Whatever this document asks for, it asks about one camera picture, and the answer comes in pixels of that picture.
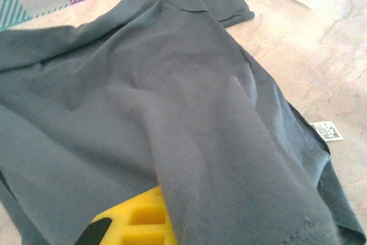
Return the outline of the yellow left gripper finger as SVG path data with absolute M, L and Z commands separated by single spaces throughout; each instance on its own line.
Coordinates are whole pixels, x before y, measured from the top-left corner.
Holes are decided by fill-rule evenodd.
M 76 244 L 173 245 L 177 240 L 160 187 L 98 214 Z

